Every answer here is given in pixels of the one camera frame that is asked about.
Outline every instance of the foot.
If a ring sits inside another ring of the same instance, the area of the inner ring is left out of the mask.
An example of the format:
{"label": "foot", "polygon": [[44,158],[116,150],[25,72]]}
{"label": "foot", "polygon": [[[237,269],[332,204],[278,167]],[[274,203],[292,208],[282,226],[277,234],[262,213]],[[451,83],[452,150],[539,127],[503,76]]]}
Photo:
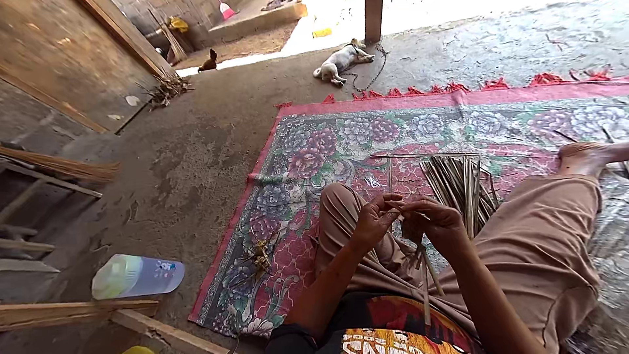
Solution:
{"label": "foot", "polygon": [[559,149],[559,158],[561,164],[557,174],[584,174],[598,178],[608,163],[629,160],[629,142],[568,144]]}

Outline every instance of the hand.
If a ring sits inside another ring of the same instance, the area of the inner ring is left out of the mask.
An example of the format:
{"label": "hand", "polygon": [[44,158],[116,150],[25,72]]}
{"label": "hand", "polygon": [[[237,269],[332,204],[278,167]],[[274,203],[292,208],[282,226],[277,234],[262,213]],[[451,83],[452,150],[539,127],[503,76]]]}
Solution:
{"label": "hand", "polygon": [[450,264],[473,249],[458,210],[422,196],[413,202],[388,202],[404,217],[404,236],[420,242],[425,233],[433,246]]}
{"label": "hand", "polygon": [[399,194],[385,193],[362,206],[358,223],[350,238],[352,249],[364,256],[380,242],[389,226],[399,216],[399,211],[392,210],[386,202],[402,200],[402,198],[403,196]]}

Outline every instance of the dog chain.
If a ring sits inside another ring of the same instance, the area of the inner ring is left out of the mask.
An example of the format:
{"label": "dog chain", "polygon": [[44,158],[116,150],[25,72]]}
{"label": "dog chain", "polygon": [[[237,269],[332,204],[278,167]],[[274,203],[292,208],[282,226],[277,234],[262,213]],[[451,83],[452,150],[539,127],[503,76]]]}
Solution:
{"label": "dog chain", "polygon": [[384,57],[384,61],[382,62],[382,67],[380,68],[380,71],[376,74],[376,76],[373,78],[373,80],[367,85],[367,87],[365,87],[364,89],[359,89],[359,88],[356,87],[356,79],[358,79],[358,74],[354,74],[353,72],[342,72],[341,73],[341,75],[349,75],[349,76],[353,76],[354,77],[354,80],[352,81],[352,87],[354,88],[354,90],[356,90],[358,92],[367,91],[369,89],[369,87],[378,79],[378,76],[380,76],[380,73],[382,73],[382,70],[384,70],[384,64],[387,64],[387,55],[389,55],[389,52],[385,51],[381,44],[377,44],[376,45],[376,49],[380,53],[382,53],[382,56]]}

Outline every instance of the person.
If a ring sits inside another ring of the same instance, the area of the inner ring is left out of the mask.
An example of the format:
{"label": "person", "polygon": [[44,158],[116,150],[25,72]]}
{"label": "person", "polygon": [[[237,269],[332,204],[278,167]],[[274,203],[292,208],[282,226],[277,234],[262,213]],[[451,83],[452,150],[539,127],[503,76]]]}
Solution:
{"label": "person", "polygon": [[[586,243],[601,206],[598,177],[629,143],[577,143],[555,174],[529,176],[472,242],[461,215],[421,197],[367,203],[333,183],[320,200],[317,277],[275,328],[266,353],[558,353],[596,305]],[[424,323],[414,249],[387,230],[426,234],[450,266],[429,281]]]}

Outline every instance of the chicken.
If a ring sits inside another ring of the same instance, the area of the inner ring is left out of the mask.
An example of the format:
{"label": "chicken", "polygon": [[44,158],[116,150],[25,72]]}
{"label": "chicken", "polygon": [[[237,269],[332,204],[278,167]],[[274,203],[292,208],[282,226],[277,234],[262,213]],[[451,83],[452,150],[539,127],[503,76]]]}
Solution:
{"label": "chicken", "polygon": [[216,52],[214,49],[209,50],[209,59],[205,60],[205,63],[199,66],[198,72],[212,69],[216,69]]}

